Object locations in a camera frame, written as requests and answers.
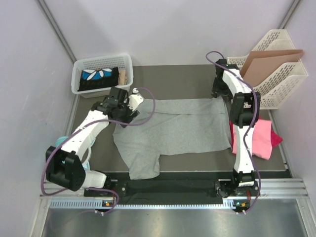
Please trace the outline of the grey t shirt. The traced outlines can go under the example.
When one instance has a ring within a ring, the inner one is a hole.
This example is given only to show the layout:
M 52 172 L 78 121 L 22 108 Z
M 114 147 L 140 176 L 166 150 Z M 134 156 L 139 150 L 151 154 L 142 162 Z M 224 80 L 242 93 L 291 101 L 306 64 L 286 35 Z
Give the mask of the grey t shirt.
M 210 99 L 146 99 L 136 126 L 117 125 L 114 143 L 132 180 L 159 176 L 159 157 L 217 152 L 231 147 L 226 104 Z

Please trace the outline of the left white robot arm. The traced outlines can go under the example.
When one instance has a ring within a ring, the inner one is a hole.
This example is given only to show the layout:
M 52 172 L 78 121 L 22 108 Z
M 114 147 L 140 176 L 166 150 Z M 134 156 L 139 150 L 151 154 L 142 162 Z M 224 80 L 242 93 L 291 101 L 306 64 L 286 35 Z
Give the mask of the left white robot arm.
M 110 94 L 95 102 L 78 128 L 58 147 L 46 151 L 45 180 L 71 191 L 95 188 L 102 196 L 108 195 L 112 184 L 106 174 L 83 167 L 82 159 L 96 139 L 110 123 L 123 127 L 139 114 L 137 107 L 144 101 L 137 88 L 132 93 L 112 87 Z

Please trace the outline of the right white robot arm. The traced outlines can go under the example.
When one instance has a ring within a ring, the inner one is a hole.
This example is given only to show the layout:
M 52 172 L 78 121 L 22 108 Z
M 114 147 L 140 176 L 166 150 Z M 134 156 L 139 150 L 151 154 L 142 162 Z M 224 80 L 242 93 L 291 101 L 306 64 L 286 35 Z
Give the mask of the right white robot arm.
M 236 161 L 233 169 L 231 191 L 243 195 L 255 185 L 255 169 L 252 162 L 252 138 L 254 126 L 259 118 L 261 95 L 245 82 L 236 64 L 222 58 L 215 62 L 216 77 L 212 96 L 232 100 L 229 121 L 235 129 Z

